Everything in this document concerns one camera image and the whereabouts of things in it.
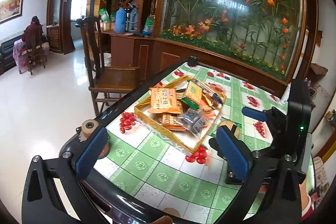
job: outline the chair seat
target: chair seat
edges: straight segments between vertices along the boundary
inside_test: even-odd
[[[129,93],[137,87],[137,68],[105,67],[99,79],[95,79],[94,92]]]

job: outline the orange snack package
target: orange snack package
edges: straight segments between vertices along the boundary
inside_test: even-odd
[[[150,88],[151,90],[151,108],[149,113],[175,113],[181,114],[177,106],[176,89]]]

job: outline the tape roll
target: tape roll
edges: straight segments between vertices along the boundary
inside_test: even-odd
[[[93,131],[97,128],[98,125],[99,124],[96,120],[89,119],[89,120],[84,121],[82,123],[81,129],[82,129],[82,133],[85,136],[85,138],[88,138],[93,133]]]

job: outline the picture frame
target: picture frame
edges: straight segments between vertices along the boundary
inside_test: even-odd
[[[23,0],[0,0],[0,24],[22,16]]]

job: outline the leather couch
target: leather couch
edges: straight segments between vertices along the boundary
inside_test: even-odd
[[[10,40],[3,42],[0,45],[0,75],[12,67],[16,66],[13,58],[14,42],[19,40],[22,35],[14,37]]]

